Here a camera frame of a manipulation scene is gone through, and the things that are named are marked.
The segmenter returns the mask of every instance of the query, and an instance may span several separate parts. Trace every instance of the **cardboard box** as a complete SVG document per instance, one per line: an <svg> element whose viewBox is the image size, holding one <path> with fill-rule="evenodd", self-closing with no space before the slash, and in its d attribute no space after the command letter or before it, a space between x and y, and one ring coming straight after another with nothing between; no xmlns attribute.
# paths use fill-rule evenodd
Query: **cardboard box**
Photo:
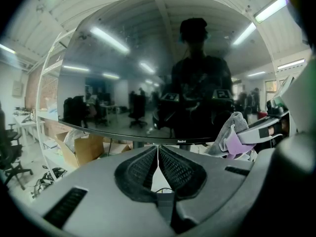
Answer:
<svg viewBox="0 0 316 237"><path fill-rule="evenodd" d="M104 152L103 137L89 134L87 138L75 140L75 153L73 153L64 143L68 132L55 135L55 140L63 152L65 162L78 168L92 160L97 159Z"/></svg>
<svg viewBox="0 0 316 237"><path fill-rule="evenodd" d="M109 148L110 148L110 144L103 142L103 146L104 146L104 154L108 154ZM113 143L111 145L111 150L110 150L110 155L116 155L119 153L124 153L126 151L129 151L130 148L127 144L118 144L118 143Z"/></svg>

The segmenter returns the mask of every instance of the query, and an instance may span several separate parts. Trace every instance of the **monitor stand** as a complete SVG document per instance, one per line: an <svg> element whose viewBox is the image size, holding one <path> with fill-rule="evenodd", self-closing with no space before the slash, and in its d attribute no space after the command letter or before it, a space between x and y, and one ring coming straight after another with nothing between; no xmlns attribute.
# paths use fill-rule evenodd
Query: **monitor stand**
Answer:
<svg viewBox="0 0 316 237"><path fill-rule="evenodd" d="M133 149L143 148L145 145L144 142L141 141L133 141Z"/></svg>
<svg viewBox="0 0 316 237"><path fill-rule="evenodd" d="M190 151L191 150L191 145L180 145L179 149Z"/></svg>

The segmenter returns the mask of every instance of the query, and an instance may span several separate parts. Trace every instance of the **cable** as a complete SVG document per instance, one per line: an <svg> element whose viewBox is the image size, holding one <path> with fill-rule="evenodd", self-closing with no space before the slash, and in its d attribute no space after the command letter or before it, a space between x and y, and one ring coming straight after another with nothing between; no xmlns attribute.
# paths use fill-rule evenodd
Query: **cable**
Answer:
<svg viewBox="0 0 316 237"><path fill-rule="evenodd" d="M155 193L158 193L159 191L162 191L162 190L164 190L164 189L173 191L171 188L161 188L161 189L157 190Z"/></svg>
<svg viewBox="0 0 316 237"><path fill-rule="evenodd" d="M107 155L107 156L110 155L111 145L112 145L112 138L111 138L111 140L110 140L110 147L109 147L109 151L108 151L108 155Z"/></svg>

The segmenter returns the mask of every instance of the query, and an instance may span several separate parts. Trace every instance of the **gray cloth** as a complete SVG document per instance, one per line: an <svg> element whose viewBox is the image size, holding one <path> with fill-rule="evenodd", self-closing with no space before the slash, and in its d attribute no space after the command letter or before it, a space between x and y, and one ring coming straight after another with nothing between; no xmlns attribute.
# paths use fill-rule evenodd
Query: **gray cloth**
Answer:
<svg viewBox="0 0 316 237"><path fill-rule="evenodd" d="M248 129L248 124L240 112L233 113L225 122L221 131L219 132L214 144L206 151L210 156L223 157L228 155L228 149L224 143L231 133L231 126L235 125L235 132L241 132Z"/></svg>

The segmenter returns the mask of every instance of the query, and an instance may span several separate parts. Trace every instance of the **window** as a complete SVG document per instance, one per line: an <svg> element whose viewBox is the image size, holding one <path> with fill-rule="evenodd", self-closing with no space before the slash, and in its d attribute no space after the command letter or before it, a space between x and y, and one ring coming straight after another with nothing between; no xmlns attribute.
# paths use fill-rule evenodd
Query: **window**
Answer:
<svg viewBox="0 0 316 237"><path fill-rule="evenodd" d="M266 82L266 91L272 91L276 92L277 91L277 81L267 81Z"/></svg>
<svg viewBox="0 0 316 237"><path fill-rule="evenodd" d="M277 92L277 81L267 81L266 82L266 102L273 99Z"/></svg>
<svg viewBox="0 0 316 237"><path fill-rule="evenodd" d="M241 83L233 84L233 99L235 101L238 99L238 96L241 92L242 92L242 84Z"/></svg>

